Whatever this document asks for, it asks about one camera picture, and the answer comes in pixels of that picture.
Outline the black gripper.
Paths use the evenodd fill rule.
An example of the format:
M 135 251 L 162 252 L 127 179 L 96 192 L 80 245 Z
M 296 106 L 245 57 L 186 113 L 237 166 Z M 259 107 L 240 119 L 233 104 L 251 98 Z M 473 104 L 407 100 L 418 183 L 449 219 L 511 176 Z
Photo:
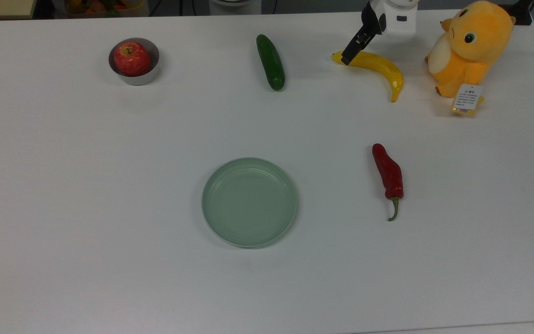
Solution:
M 341 53 L 341 63 L 349 65 L 375 35 L 382 35 L 386 26 L 386 13 L 381 2 L 367 2 L 362 11 L 362 28 Z

